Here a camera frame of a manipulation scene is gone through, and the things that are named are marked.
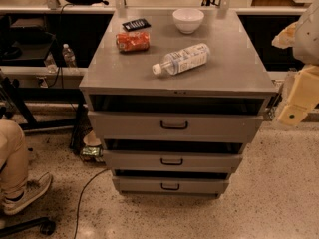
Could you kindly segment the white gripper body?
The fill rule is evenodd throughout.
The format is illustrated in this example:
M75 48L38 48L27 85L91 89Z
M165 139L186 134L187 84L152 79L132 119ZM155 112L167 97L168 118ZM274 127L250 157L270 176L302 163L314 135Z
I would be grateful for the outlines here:
M295 113L309 113L319 104L319 67L306 65L295 76L287 105Z

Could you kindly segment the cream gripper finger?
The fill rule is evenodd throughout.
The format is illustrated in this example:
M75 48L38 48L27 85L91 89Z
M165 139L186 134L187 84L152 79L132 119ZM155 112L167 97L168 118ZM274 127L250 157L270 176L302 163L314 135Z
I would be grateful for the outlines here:
M276 116L279 123L287 126L299 125L313 110L312 107L302 107L296 104L283 105Z
M287 49L295 43L296 22L291 23L274 37L271 44L279 49Z

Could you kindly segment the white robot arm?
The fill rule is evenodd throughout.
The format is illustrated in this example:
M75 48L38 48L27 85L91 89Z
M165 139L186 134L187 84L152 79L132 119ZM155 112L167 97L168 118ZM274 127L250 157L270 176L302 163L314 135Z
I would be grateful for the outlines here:
M319 0L272 40L276 48L291 48L304 67L294 76L285 105L277 116L281 124L296 126L319 104Z

